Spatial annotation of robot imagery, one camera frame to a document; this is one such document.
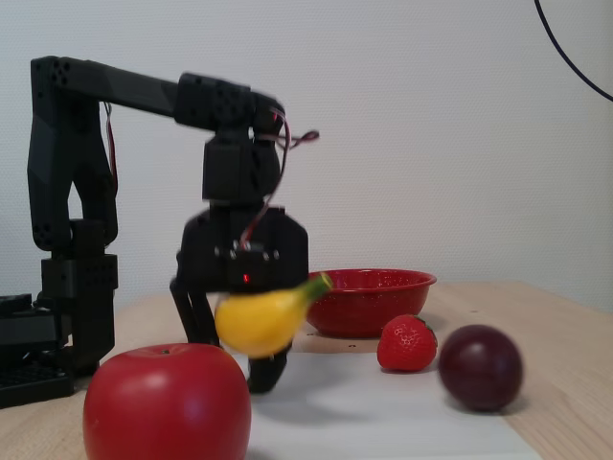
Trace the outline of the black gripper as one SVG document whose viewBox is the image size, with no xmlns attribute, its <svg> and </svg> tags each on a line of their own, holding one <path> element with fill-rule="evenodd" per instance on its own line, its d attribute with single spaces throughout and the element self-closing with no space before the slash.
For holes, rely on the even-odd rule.
<svg viewBox="0 0 613 460">
<path fill-rule="evenodd" d="M 271 208 L 256 226 L 247 246 L 239 238 L 256 211 L 212 207 L 185 225 L 170 292 L 189 343 L 219 346 L 212 292 L 265 292 L 295 288 L 307 280 L 306 229 L 283 208 Z M 288 348 L 248 360 L 251 394 L 270 392 L 287 363 Z"/>
</svg>

